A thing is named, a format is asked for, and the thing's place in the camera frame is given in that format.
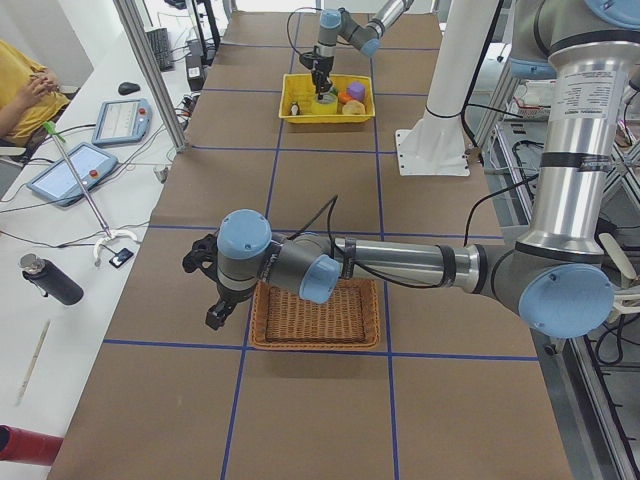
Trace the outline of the yellow woven basket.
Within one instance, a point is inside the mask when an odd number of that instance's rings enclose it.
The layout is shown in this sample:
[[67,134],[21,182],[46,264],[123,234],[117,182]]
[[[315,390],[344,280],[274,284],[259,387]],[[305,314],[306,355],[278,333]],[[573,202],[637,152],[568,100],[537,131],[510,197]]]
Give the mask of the yellow woven basket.
[[[359,81],[366,87],[366,98],[363,103],[366,107],[366,114],[360,116],[347,116],[341,113],[342,105],[338,101],[338,111],[336,115],[315,116],[310,112],[312,97],[315,95],[315,87],[311,74],[285,74],[282,79],[282,93],[279,106],[279,118],[294,124],[344,124],[362,123],[375,117],[375,105],[372,91],[372,79],[368,76],[332,74],[330,80],[333,87],[340,92],[347,92],[347,86],[353,81]],[[290,114],[290,107],[293,102],[297,102],[300,114],[293,116]]]

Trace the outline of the brown wicker basket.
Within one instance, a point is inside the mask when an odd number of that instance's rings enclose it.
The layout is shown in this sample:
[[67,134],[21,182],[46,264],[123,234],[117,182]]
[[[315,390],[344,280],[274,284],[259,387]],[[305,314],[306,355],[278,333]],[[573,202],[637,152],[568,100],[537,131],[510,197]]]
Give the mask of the brown wicker basket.
[[250,344],[262,350],[367,350],[380,340],[376,282],[341,280],[316,304],[278,287],[257,285]]

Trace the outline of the purple foam block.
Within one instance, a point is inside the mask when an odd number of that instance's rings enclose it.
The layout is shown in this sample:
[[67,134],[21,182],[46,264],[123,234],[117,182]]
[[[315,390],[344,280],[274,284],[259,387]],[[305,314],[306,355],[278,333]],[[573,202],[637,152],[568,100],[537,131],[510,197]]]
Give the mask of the purple foam block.
[[353,81],[347,86],[347,94],[352,99],[363,102],[366,98],[366,87],[359,81]]

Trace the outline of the toy croissant bread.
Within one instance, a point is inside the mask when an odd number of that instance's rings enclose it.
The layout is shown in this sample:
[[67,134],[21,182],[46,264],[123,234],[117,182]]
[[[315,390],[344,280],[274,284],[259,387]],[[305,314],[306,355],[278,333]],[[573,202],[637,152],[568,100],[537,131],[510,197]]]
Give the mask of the toy croissant bread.
[[349,100],[342,105],[341,113],[347,116],[360,116],[366,114],[366,107],[357,100]]

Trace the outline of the teach pendant tablet near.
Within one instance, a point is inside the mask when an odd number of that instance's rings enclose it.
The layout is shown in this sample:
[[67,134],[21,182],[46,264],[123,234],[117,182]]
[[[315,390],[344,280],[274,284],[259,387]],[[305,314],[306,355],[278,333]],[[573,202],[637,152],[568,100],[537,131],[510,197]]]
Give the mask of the teach pendant tablet near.
[[[68,152],[79,178],[87,190],[93,189],[116,167],[117,157],[90,143],[81,143]],[[76,178],[63,158],[27,183],[36,196],[66,207],[83,197]]]

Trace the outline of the teach pendant tablet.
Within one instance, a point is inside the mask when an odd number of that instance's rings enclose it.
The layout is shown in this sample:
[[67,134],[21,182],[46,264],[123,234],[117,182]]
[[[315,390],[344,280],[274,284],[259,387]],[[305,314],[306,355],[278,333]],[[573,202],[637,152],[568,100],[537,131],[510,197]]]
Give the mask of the teach pendant tablet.
[[[117,157],[90,143],[81,143],[68,152],[79,178],[87,190],[93,189],[116,167]],[[83,197],[76,178],[63,158],[27,183],[36,196],[66,207]]]
[[151,105],[146,99],[104,102],[92,143],[98,147],[137,143],[145,137],[151,118]]

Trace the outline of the teach pendant tablet far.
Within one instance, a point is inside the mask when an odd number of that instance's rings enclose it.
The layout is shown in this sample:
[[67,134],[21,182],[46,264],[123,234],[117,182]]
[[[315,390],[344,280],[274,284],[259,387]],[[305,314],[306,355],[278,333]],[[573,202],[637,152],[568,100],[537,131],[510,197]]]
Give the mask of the teach pendant tablet far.
[[145,137],[151,118],[151,105],[146,99],[104,102],[92,143],[98,147],[137,143]]

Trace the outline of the black water bottle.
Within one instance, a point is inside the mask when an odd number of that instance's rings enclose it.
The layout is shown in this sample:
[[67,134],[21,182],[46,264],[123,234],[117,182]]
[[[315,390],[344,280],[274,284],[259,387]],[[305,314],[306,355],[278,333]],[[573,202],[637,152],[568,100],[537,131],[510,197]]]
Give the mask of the black water bottle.
[[25,280],[63,305],[74,305],[84,296],[83,289],[48,259],[28,253],[20,258],[19,266]]

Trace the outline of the black keyboard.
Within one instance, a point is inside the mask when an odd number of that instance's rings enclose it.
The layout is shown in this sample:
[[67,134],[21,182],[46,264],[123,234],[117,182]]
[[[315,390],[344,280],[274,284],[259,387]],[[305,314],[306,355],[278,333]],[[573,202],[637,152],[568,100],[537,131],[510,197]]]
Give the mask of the black keyboard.
[[164,72],[173,69],[172,48],[168,30],[164,27],[146,31],[146,38],[158,68]]

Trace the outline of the wooden stick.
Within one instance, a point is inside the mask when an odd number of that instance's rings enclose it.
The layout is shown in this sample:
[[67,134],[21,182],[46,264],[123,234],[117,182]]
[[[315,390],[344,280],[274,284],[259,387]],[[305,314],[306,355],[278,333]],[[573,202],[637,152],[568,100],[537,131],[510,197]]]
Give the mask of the wooden stick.
[[48,319],[45,322],[45,324],[44,324],[44,326],[42,328],[42,331],[41,331],[41,334],[39,336],[38,342],[37,342],[37,344],[36,344],[36,346],[34,348],[34,352],[32,354],[32,357],[31,357],[31,360],[29,362],[28,368],[27,368],[26,373],[24,375],[22,384],[21,384],[21,386],[19,388],[19,391],[18,391],[18,394],[17,394],[17,397],[16,397],[16,401],[15,401],[15,404],[14,404],[16,407],[19,406],[22,403],[23,398],[24,398],[24,396],[26,394],[27,388],[29,386],[29,382],[31,380],[31,377],[32,377],[33,372],[34,372],[35,367],[36,367],[36,364],[38,362],[39,355],[41,353],[42,347],[43,347],[44,342],[46,340],[50,325],[51,325],[51,320]]

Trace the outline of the black computer mouse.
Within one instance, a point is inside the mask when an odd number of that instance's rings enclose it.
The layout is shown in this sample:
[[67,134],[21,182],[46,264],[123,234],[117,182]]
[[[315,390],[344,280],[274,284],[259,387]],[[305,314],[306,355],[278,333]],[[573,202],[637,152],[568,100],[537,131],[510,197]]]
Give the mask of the black computer mouse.
[[118,86],[118,93],[122,96],[130,95],[140,90],[140,85],[134,82],[122,82]]

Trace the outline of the reach grabber stick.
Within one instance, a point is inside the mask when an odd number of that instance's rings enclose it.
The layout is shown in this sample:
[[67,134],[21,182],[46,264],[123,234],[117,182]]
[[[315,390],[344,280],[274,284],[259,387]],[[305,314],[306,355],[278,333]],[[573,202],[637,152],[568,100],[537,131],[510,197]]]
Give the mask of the reach grabber stick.
[[83,178],[79,175],[77,169],[75,168],[75,166],[72,163],[71,158],[69,157],[69,154],[66,152],[63,144],[66,142],[66,140],[55,130],[55,124],[51,121],[46,121],[43,124],[44,129],[46,130],[46,132],[52,137],[54,144],[56,145],[56,147],[58,148],[60,154],[62,155],[63,160],[65,161],[65,163],[67,164],[68,168],[70,169],[78,187],[80,188],[84,198],[87,200],[87,202],[89,203],[89,206],[91,207],[91,210],[93,211],[94,215],[96,216],[102,231],[104,232],[104,235],[95,242],[94,246],[93,246],[93,257],[94,257],[94,265],[96,267],[99,267],[101,265],[101,258],[100,258],[100,250],[102,248],[106,248],[108,246],[108,244],[110,242],[115,241],[118,238],[129,238],[131,239],[134,243],[139,244],[140,241],[138,240],[137,235],[127,229],[112,229],[107,221],[105,220],[105,218],[103,217],[103,215],[101,214],[101,212],[98,209],[98,206],[96,205],[95,201],[93,200],[89,190],[87,189],[86,185],[85,185],[85,181],[83,180]]

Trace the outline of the person in yellow shirt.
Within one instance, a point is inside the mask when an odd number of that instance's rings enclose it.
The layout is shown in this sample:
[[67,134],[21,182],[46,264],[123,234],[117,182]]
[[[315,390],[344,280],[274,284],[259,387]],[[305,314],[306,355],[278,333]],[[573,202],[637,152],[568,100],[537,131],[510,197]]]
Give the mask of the person in yellow shirt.
[[57,75],[1,41],[1,140],[17,147],[41,142],[43,124],[56,121],[70,103]]

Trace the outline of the red cylinder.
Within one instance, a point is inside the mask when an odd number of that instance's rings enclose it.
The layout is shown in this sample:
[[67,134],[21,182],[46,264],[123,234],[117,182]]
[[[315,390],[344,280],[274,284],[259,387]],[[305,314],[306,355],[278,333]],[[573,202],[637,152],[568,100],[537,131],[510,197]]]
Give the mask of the red cylinder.
[[1,426],[2,461],[52,466],[62,443],[62,437],[7,425]]

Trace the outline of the white chair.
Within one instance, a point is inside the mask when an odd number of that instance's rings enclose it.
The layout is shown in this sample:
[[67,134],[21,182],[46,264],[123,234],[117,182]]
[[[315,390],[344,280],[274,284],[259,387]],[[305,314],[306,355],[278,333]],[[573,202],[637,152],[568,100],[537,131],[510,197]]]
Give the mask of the white chair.
[[620,274],[619,284],[614,287],[614,303],[607,319],[609,324],[622,315],[637,314],[639,312],[639,274],[630,259],[609,233],[598,236],[604,251]]

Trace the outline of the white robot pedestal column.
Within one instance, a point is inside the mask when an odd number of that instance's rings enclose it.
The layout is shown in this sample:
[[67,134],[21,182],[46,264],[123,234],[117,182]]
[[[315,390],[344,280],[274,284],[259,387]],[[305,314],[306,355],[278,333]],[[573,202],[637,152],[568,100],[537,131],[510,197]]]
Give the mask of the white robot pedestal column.
[[460,176],[470,174],[462,112],[482,63],[485,42],[497,1],[453,1],[428,92],[423,117],[412,129],[396,132],[402,176]]

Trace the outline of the aluminium frame post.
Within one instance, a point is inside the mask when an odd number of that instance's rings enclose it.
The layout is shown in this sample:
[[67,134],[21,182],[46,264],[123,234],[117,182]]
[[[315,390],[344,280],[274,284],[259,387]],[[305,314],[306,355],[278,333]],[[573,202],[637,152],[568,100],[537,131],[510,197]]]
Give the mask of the aluminium frame post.
[[186,137],[177,119],[174,105],[166,88],[161,71],[146,37],[142,18],[134,1],[114,0],[113,4],[129,40],[133,54],[155,100],[171,142],[177,153],[187,146]]

